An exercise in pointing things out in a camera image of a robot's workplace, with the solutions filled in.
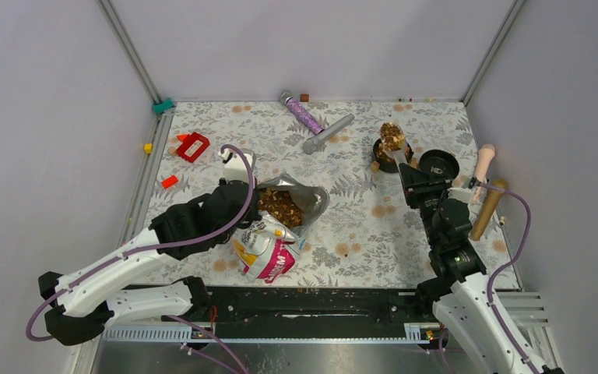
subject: green clamp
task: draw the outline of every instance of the green clamp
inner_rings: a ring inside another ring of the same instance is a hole
[[[161,113],[164,113],[167,109],[170,109],[174,106],[175,106],[175,104],[173,104],[173,101],[169,97],[161,104],[154,104],[153,111],[155,112],[156,115],[160,115]]]

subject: white wall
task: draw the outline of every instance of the white wall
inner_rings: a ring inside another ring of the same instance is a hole
[[[459,99],[512,0],[114,0],[163,96]]]
[[[96,2],[0,0],[0,373],[62,372],[24,337],[37,277],[113,249],[150,104]]]
[[[469,110],[533,208],[520,270],[567,374],[598,372],[598,2],[528,2]],[[502,209],[516,244],[524,213]]]

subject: red toy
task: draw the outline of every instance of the red toy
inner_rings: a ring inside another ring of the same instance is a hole
[[[182,144],[178,147],[178,156],[189,162],[194,162],[200,154],[209,146],[209,140],[197,132],[185,137]]]
[[[178,183],[178,177],[176,177],[175,175],[171,175],[170,177],[164,179],[161,182],[161,185],[164,187],[164,189],[169,189],[175,183]]]

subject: tabletop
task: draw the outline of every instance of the tabletop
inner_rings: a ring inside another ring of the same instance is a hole
[[[193,275],[208,285],[415,288],[434,277],[419,214],[404,203],[397,174],[370,171],[371,150],[382,123],[395,122],[416,157],[432,149],[455,155],[460,172],[454,185],[461,185],[477,162],[477,145],[463,104],[303,104],[325,127],[349,113],[355,119],[323,149],[307,155],[301,144],[312,134],[278,102],[178,103],[165,147],[177,147],[177,135],[192,132],[206,136],[210,146],[194,164],[164,150],[146,215],[147,225],[170,205],[212,192],[223,176],[217,156],[221,145],[253,150],[260,182],[286,172],[304,185],[319,185],[329,192],[329,208],[311,226],[294,268],[272,284],[249,283],[226,244],[149,273],[139,283],[165,284]],[[161,181],[171,175],[179,182],[164,189]],[[470,206],[472,222],[479,209],[479,203]],[[489,272],[509,261],[496,214],[482,239],[472,243]],[[519,288],[514,270],[504,271],[494,286]]]

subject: purple glitter microphone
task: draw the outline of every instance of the purple glitter microphone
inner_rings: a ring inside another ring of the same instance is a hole
[[[324,131],[324,128],[318,123],[315,117],[308,113],[297,99],[292,97],[290,91],[283,91],[279,96],[279,101],[292,112],[294,117],[297,117],[299,122],[306,125],[315,135]]]

